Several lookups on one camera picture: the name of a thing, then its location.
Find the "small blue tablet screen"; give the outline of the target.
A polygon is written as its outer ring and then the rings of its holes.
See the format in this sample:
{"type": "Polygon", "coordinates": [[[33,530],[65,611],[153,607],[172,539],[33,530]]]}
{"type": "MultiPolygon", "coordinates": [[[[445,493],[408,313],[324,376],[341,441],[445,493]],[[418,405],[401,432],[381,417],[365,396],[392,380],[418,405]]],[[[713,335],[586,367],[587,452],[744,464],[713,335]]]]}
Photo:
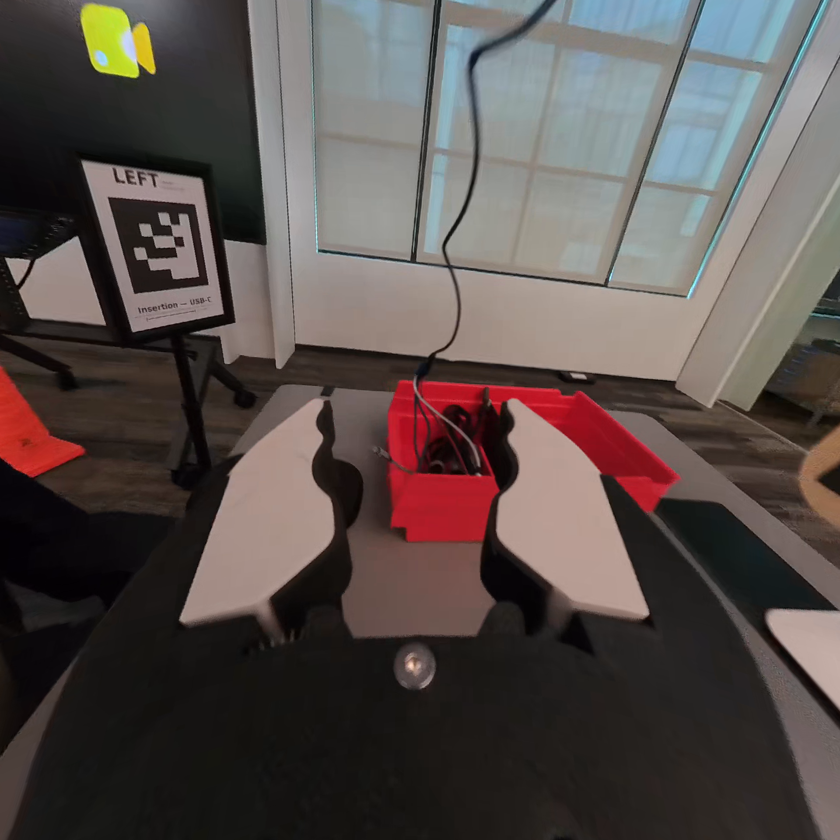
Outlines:
{"type": "Polygon", "coordinates": [[[26,259],[39,250],[41,222],[31,213],[1,212],[1,257],[26,259]]]}

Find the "black display screen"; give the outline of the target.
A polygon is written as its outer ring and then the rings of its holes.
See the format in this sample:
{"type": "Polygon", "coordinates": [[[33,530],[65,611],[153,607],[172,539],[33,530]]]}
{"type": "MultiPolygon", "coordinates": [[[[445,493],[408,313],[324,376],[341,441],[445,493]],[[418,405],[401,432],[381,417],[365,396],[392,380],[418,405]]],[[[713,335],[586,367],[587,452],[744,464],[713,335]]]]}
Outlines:
{"type": "Polygon", "coordinates": [[[76,153],[210,165],[224,238],[266,242],[244,1],[96,2],[150,32],[155,72],[93,66],[88,2],[1,3],[3,207],[78,212],[76,153]]]}

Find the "red plastic bin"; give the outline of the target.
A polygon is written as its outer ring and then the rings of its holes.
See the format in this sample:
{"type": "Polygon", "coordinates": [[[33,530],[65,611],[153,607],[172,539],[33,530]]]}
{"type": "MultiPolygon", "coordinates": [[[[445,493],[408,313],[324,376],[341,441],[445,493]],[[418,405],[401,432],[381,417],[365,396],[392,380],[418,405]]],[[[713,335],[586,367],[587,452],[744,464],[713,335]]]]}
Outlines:
{"type": "MultiPolygon", "coordinates": [[[[654,511],[679,474],[631,434],[588,395],[563,395],[559,390],[431,382],[423,395],[433,408],[450,418],[451,405],[459,417],[469,417],[462,428],[476,443],[481,457],[487,447],[491,420],[483,405],[495,412],[511,398],[519,399],[576,443],[599,469],[625,489],[638,506],[654,511]]],[[[481,477],[467,476],[469,447],[464,453],[444,455],[450,445],[443,424],[426,409],[415,418],[413,383],[399,381],[387,414],[387,452],[392,458],[387,480],[391,494],[393,528],[404,529],[409,542],[480,542],[490,504],[498,493],[498,470],[488,463],[481,477]]]]}

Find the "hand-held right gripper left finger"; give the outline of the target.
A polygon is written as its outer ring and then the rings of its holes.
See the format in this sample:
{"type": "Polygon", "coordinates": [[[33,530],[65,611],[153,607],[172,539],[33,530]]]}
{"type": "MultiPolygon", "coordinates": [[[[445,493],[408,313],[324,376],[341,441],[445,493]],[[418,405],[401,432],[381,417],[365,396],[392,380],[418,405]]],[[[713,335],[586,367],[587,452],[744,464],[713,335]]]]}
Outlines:
{"type": "Polygon", "coordinates": [[[343,615],[353,572],[353,467],[333,453],[329,399],[268,432],[227,485],[180,614],[185,627],[240,617],[303,628],[312,611],[343,615]]]}

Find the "black marker board stand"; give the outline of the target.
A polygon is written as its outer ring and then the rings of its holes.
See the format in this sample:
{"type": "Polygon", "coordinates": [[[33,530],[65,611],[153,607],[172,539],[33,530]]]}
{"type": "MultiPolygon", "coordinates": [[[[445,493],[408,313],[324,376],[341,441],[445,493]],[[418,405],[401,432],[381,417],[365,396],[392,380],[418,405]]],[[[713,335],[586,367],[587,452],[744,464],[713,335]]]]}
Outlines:
{"type": "Polygon", "coordinates": [[[219,339],[178,334],[170,339],[170,343],[181,387],[182,420],[173,437],[166,464],[172,483],[183,490],[192,490],[214,465],[203,417],[210,380],[215,379],[227,388],[239,408],[247,410],[254,407],[257,396],[228,369],[219,339]]]}

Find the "wooden-edged sign stand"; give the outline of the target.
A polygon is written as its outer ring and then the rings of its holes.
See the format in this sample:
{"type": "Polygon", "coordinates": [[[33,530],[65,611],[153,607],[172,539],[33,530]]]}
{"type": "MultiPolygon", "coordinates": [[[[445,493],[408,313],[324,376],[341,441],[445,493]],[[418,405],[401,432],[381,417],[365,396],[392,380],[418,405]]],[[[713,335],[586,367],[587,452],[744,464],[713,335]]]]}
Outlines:
{"type": "MultiPolygon", "coordinates": [[[[801,493],[814,512],[839,529],[839,428],[805,456],[799,471],[801,493]]],[[[765,623],[800,670],[839,708],[839,612],[773,609],[765,623]]]]}

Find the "orange reflective cone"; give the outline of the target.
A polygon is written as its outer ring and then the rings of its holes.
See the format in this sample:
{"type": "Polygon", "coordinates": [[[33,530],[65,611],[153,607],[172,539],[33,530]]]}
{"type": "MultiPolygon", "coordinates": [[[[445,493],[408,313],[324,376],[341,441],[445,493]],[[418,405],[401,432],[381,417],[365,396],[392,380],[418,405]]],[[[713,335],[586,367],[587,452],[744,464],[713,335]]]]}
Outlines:
{"type": "Polygon", "coordinates": [[[80,445],[49,432],[5,369],[1,369],[2,460],[30,478],[37,478],[85,454],[80,445]]]}

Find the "large paned window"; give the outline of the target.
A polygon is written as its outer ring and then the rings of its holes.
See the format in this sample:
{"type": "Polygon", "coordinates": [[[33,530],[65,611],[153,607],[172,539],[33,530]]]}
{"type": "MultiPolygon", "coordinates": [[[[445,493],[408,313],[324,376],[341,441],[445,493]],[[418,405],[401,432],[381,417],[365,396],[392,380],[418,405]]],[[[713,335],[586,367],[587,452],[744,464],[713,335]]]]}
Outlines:
{"type": "MultiPolygon", "coordinates": [[[[468,58],[539,2],[311,2],[318,250],[442,264],[468,58]]],[[[827,12],[559,1],[479,60],[458,268],[689,298],[827,12]]]]}

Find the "white marker board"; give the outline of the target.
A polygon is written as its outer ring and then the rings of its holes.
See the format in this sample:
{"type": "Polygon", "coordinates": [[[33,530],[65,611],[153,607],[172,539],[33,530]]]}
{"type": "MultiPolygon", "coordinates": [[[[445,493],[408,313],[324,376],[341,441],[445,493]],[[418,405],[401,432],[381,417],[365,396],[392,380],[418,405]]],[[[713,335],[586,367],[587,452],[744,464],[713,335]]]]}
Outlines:
{"type": "Polygon", "coordinates": [[[235,322],[213,169],[78,152],[78,237],[100,307],[124,344],[235,322]]]}

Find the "dark green desk mat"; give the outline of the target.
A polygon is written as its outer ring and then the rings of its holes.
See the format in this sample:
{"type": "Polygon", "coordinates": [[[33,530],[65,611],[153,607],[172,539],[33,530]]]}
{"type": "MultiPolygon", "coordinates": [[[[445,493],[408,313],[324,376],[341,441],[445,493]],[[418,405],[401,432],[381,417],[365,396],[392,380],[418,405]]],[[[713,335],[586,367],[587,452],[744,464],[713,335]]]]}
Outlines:
{"type": "Polygon", "coordinates": [[[836,610],[721,504],[665,499],[656,513],[751,623],[770,610],[836,610]]]}

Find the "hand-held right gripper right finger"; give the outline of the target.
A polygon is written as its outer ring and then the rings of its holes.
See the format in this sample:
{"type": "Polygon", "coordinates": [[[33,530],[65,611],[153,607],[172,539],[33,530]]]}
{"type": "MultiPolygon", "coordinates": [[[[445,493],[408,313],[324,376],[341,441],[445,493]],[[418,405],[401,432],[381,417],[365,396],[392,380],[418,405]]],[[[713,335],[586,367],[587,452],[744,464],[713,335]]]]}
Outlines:
{"type": "Polygon", "coordinates": [[[650,610],[607,498],[602,475],[565,433],[519,399],[502,405],[511,483],[497,498],[490,537],[545,598],[545,615],[625,621],[650,610]]]}

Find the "black metal screen stand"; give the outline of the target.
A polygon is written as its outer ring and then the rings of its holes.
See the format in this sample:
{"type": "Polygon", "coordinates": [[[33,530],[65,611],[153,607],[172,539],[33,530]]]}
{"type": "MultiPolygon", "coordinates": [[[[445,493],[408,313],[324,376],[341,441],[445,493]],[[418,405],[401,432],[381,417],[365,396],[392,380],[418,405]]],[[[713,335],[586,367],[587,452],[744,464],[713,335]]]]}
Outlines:
{"type": "Polygon", "coordinates": [[[78,383],[72,369],[67,364],[17,341],[14,336],[25,334],[33,324],[33,319],[29,315],[20,291],[31,276],[35,263],[41,257],[76,237],[76,223],[72,217],[56,213],[9,206],[2,206],[2,211],[38,215],[41,222],[41,239],[38,251],[35,254],[26,259],[1,257],[2,351],[52,372],[61,391],[74,391],[78,388],[78,383]]]}

